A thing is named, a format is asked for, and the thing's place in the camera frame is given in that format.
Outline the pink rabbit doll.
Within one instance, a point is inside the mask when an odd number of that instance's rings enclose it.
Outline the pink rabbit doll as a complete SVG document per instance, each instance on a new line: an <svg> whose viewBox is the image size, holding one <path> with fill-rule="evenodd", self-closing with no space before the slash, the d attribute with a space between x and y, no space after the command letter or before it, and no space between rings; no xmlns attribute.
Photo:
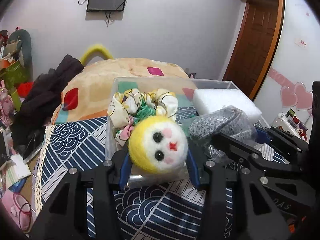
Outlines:
<svg viewBox="0 0 320 240"><path fill-rule="evenodd" d="M13 100L5 87L4 80L1 80L1 122L4 126L10 126L10 116L12 115L13 111Z"/></svg>

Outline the clear plastic storage box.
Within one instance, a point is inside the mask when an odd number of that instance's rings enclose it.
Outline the clear plastic storage box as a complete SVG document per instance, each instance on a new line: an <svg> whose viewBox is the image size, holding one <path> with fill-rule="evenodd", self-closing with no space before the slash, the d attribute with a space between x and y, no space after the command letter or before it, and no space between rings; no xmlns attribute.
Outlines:
<svg viewBox="0 0 320 240"><path fill-rule="evenodd" d="M209 112L231 116L234 128L219 130L245 142L255 139L255 124L265 123L260 109L231 81L116 78L107 110L106 157L124 156L117 165L120 188L187 178L188 127Z"/></svg>

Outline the beige patchwork blanket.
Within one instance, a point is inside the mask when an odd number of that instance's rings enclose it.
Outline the beige patchwork blanket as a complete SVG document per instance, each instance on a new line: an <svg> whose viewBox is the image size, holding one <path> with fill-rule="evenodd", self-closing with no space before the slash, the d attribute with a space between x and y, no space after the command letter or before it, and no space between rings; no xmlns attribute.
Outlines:
<svg viewBox="0 0 320 240"><path fill-rule="evenodd" d="M61 92L61 103L50 123L56 125L106 116L115 78L153 76L188 78L174 63L144 58L109 59L85 66Z"/></svg>

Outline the black clothes pile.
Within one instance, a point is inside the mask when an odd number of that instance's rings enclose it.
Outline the black clothes pile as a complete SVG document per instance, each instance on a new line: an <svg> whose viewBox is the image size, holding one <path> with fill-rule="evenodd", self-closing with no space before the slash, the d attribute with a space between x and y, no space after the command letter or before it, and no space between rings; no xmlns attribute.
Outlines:
<svg viewBox="0 0 320 240"><path fill-rule="evenodd" d="M38 76L10 126L14 149L27 146L31 135L43 127L61 104L61 92L69 81L83 70L78 59L66 55L56 69Z"/></svg>

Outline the grey knit item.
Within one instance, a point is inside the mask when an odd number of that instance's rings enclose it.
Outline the grey knit item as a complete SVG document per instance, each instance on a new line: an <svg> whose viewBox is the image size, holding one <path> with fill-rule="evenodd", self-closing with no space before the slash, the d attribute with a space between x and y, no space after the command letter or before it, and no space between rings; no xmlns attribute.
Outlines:
<svg viewBox="0 0 320 240"><path fill-rule="evenodd" d="M210 141L212 136L222 133L249 146L253 145L258 136L248 116L234 106L191 118L182 127L186 135L204 150L206 156L221 165L228 165L232 161L225 152L214 146Z"/></svg>

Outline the yellow curved pillow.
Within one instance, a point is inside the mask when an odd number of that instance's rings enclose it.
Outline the yellow curved pillow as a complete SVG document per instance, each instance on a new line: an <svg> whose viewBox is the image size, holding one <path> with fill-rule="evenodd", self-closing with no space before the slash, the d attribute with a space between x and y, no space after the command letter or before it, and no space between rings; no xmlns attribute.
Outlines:
<svg viewBox="0 0 320 240"><path fill-rule="evenodd" d="M106 47L104 47L102 44L94 44L94 45L90 46L83 53L83 55L80 57L79 61L81 62L81 64L83 66L85 66L87 64L87 62L90 61L91 58L93 58L95 56L99 56L105 60L114 59L114 57L112 56L112 54L110 53L110 51Z"/></svg>

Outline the yellow white plush ball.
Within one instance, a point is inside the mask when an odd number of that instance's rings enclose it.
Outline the yellow white plush ball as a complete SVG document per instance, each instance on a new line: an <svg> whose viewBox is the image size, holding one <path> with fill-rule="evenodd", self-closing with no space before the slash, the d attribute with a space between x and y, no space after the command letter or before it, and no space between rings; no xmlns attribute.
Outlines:
<svg viewBox="0 0 320 240"><path fill-rule="evenodd" d="M135 126L128 150L132 163L140 170L166 174L184 165L188 142L179 124L164 116L150 116Z"/></svg>

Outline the white sliding wardrobe door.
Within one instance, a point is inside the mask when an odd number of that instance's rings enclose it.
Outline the white sliding wardrobe door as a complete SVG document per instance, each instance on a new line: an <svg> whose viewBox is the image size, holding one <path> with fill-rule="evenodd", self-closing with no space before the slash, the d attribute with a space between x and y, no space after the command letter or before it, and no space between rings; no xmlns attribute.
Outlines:
<svg viewBox="0 0 320 240"><path fill-rule="evenodd" d="M293 109L311 129L312 83L318 80L319 22L305 0L284 0L276 52L254 103L268 124Z"/></svg>

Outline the white foam block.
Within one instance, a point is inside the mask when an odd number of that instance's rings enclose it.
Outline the white foam block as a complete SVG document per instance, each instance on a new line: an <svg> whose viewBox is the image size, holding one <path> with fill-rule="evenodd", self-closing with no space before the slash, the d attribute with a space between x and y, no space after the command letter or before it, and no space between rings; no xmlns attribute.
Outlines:
<svg viewBox="0 0 320 240"><path fill-rule="evenodd" d="M193 106L199 115L233 106L242 110L251 123L257 122L262 116L261 110L253 101L238 89L196 89L193 94Z"/></svg>

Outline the white device with stickers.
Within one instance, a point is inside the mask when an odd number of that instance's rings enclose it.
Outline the white device with stickers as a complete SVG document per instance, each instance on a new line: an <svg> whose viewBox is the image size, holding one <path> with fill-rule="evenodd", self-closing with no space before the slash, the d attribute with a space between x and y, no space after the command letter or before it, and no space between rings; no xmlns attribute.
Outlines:
<svg viewBox="0 0 320 240"><path fill-rule="evenodd" d="M290 109L287 113L279 113L272 122L271 127L276 127L285 132L289 132L291 135L308 142L308 128L304 122L300 121L299 117L296 116L293 109Z"/></svg>

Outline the wooden wardrobe frame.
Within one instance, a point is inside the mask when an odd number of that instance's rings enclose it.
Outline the wooden wardrobe frame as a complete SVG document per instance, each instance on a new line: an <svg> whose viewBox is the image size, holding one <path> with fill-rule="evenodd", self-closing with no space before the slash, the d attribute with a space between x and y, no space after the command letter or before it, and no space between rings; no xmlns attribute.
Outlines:
<svg viewBox="0 0 320 240"><path fill-rule="evenodd" d="M246 0L240 30L223 76L254 99L271 63L278 39L283 0Z"/></svg>

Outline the green cardboard box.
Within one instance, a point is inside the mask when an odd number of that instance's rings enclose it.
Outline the green cardboard box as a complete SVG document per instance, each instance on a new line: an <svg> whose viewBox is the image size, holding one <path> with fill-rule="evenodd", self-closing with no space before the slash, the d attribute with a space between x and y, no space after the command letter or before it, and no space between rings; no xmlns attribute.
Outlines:
<svg viewBox="0 0 320 240"><path fill-rule="evenodd" d="M20 61L12 63L8 68L1 70L1 80L4 81L7 90L11 90L15 85L28 82L29 73Z"/></svg>

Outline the green striped cloth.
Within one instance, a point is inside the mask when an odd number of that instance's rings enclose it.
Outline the green striped cloth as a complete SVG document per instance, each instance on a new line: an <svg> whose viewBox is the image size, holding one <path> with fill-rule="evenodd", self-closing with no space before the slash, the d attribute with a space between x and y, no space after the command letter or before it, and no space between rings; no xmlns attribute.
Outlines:
<svg viewBox="0 0 320 240"><path fill-rule="evenodd" d="M152 102L147 102L145 100L140 100L138 109L135 114L133 114L134 123L138 123L150 116L156 115L156 105Z"/></svg>

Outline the floral yellow scrunchie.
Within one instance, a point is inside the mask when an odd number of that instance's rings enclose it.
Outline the floral yellow scrunchie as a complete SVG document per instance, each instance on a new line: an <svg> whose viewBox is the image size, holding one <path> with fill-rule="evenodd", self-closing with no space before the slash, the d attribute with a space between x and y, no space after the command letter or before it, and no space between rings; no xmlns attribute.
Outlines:
<svg viewBox="0 0 320 240"><path fill-rule="evenodd" d="M175 93L167 89L159 88L144 93L132 88L113 95L107 115L113 125L116 143L124 146L139 122L150 116L164 116L175 121L177 110L178 99Z"/></svg>

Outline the navy patterned tablecloth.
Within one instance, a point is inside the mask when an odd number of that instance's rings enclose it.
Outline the navy patterned tablecloth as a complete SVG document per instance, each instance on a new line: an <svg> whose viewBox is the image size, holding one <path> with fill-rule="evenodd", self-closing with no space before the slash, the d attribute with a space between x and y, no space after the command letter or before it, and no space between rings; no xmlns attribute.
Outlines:
<svg viewBox="0 0 320 240"><path fill-rule="evenodd" d="M191 122L186 161L191 182L206 193L199 210L172 194L119 210L113 193L125 186L132 167L124 146L94 169L71 168L42 208L30 238L89 239L84 194L90 188L96 239L128 239L132 232L156 239L223 239L227 213L233 216L232 239L288 239L285 219L260 181L263 172L287 166L265 160L244 144L244 135L253 129L233 106Z"/></svg>

